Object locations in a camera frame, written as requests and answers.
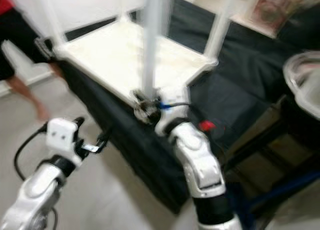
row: bare leg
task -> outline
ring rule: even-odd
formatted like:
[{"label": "bare leg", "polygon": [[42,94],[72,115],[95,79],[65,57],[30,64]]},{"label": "bare leg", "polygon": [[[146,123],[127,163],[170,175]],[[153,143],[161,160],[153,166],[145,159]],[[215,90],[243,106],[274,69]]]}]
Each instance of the bare leg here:
[{"label": "bare leg", "polygon": [[5,80],[14,92],[19,93],[29,100],[36,109],[37,118],[41,121],[48,120],[49,113],[45,106],[30,92],[29,88],[17,77],[13,76]]},{"label": "bare leg", "polygon": [[63,80],[65,79],[62,75],[61,69],[56,63],[49,63],[49,66],[51,67],[52,71],[55,73],[56,76],[60,77]]}]

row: black tablecloth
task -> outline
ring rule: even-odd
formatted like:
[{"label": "black tablecloth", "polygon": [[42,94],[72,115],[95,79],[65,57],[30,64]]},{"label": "black tablecloth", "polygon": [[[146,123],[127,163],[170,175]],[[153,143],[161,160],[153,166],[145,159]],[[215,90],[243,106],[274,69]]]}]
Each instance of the black tablecloth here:
[{"label": "black tablecloth", "polygon": [[[214,14],[183,0],[175,0],[169,37],[203,52]],[[103,21],[67,34],[78,37],[113,20]],[[192,102],[206,117],[226,126],[212,136],[218,146],[228,147],[285,91],[284,62],[299,49],[231,23],[219,65],[190,87]],[[69,63],[59,63],[70,89],[87,106],[102,129],[113,127],[112,143],[152,193],[174,213],[189,197],[181,166],[171,146],[143,125],[126,104]]]}]

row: red object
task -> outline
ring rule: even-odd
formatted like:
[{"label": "red object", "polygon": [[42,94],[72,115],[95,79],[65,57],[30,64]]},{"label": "red object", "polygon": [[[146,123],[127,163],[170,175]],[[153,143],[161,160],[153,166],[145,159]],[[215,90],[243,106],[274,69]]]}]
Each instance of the red object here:
[{"label": "red object", "polygon": [[0,14],[3,14],[7,12],[8,10],[11,10],[14,7],[11,0],[0,0]]},{"label": "red object", "polygon": [[199,128],[204,132],[208,132],[211,129],[216,129],[217,127],[213,122],[210,122],[209,120],[204,120],[201,123],[199,123]]}]

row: foot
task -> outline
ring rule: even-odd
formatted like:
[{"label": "foot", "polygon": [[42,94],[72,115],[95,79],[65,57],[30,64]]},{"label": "foot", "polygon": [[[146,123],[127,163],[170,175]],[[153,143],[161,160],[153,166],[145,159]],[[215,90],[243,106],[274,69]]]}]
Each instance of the foot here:
[{"label": "foot", "polygon": [[50,117],[49,112],[47,111],[47,109],[45,108],[45,106],[43,104],[38,104],[36,106],[36,115],[38,120],[40,121],[47,121]]}]

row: black cable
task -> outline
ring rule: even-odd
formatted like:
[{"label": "black cable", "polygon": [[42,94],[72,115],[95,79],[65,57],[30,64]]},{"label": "black cable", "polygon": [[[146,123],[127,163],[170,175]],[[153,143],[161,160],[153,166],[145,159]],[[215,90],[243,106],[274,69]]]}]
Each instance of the black cable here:
[{"label": "black cable", "polygon": [[[32,140],[34,139],[38,134],[45,132],[47,129],[47,123],[45,123],[41,128],[39,128],[37,131],[35,131],[33,134],[30,135],[30,137],[28,137],[22,144],[21,146],[18,148],[17,152],[15,153],[14,156],[14,160],[13,160],[13,165],[14,165],[14,169],[16,171],[16,173],[18,174],[18,176],[20,177],[20,179],[22,181],[26,180],[26,177],[24,176],[24,174],[22,173],[19,164],[18,164],[18,159],[19,156],[22,152],[22,150],[25,148],[25,146]],[[53,216],[54,216],[54,224],[53,224],[53,228],[52,230],[57,230],[57,226],[58,226],[58,212],[56,211],[55,208],[52,208],[52,212],[53,212]]]},{"label": "black cable", "polygon": [[59,221],[58,212],[56,211],[55,208],[52,208],[52,212],[53,212],[53,217],[54,217],[54,224],[53,224],[52,230],[57,230],[58,221]]},{"label": "black cable", "polygon": [[13,160],[13,165],[14,165],[14,169],[16,171],[16,173],[18,174],[18,176],[21,178],[22,181],[26,180],[26,177],[24,176],[24,174],[22,173],[19,164],[18,164],[18,159],[19,156],[22,152],[22,150],[25,148],[25,146],[32,140],[35,138],[35,136],[37,136],[40,133],[39,130],[37,130],[36,132],[34,132],[30,137],[28,137],[23,144],[21,144],[21,146],[18,148],[17,152],[15,153],[14,156],[14,160]]}]

